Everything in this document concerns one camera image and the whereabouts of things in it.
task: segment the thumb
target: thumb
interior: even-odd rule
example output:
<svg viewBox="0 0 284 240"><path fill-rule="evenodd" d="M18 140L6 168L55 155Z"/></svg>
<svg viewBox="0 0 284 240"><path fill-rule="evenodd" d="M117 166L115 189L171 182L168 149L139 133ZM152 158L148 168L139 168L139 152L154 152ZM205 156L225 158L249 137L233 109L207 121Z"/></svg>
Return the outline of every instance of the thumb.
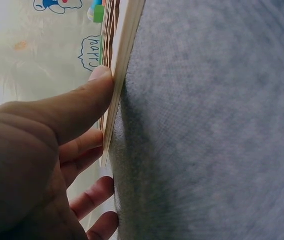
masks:
<svg viewBox="0 0 284 240"><path fill-rule="evenodd" d="M86 84L73 91L39 101L13 103L3 106L2 111L48 126L62 145L82 135L102 116L113 89L110 69L99 66Z"/></svg>

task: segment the blue toy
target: blue toy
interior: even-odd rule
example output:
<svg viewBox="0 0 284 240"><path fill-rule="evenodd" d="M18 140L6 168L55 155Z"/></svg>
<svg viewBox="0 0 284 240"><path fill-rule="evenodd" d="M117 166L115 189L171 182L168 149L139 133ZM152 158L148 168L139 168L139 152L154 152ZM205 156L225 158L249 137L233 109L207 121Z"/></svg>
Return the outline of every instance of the blue toy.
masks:
<svg viewBox="0 0 284 240"><path fill-rule="evenodd" d="M87 17L89 20L93 21L94 19L94 9L96 5L101 5L102 4L102 0L93 0L92 4L90 6L90 8L88 9L87 12Z"/></svg>

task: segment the cartoon print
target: cartoon print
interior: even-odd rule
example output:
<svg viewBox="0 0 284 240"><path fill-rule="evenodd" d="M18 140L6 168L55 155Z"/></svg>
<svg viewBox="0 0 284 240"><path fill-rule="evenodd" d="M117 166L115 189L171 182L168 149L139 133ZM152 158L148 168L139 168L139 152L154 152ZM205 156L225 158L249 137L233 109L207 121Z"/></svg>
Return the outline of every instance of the cartoon print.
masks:
<svg viewBox="0 0 284 240"><path fill-rule="evenodd" d="M92 72L99 65L101 36L88 36L82 41L81 60L83 68Z"/></svg>
<svg viewBox="0 0 284 240"><path fill-rule="evenodd" d="M64 14L66 9L80 9L82 5L82 0L34 0L35 10L50 9L56 14Z"/></svg>

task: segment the green block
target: green block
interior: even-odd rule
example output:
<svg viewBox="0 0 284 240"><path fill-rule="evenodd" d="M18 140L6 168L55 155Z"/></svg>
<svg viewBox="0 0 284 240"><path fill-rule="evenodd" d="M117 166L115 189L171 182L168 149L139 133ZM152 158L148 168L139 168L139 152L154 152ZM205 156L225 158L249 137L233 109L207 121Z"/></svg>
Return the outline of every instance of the green block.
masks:
<svg viewBox="0 0 284 240"><path fill-rule="evenodd" d="M100 54L99 54L99 65L102 65L102 56L103 54L103 37L101 36L101 39L100 39Z"/></svg>
<svg viewBox="0 0 284 240"><path fill-rule="evenodd" d="M103 16L104 16L104 6L103 5L96 5L94 8L94 23L101 23L103 22Z"/></svg>

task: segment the hand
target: hand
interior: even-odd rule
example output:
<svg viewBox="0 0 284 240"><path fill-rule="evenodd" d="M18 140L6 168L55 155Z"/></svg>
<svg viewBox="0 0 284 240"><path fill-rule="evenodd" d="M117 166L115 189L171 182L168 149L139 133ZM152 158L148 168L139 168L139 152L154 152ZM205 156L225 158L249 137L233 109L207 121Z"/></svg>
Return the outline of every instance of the hand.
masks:
<svg viewBox="0 0 284 240"><path fill-rule="evenodd" d="M88 130L110 104L113 81L100 66L84 86L34 102L0 106L0 239L106 240L118 226L103 214L88 232L79 220L114 192L110 177L69 204L66 189L102 154Z"/></svg>

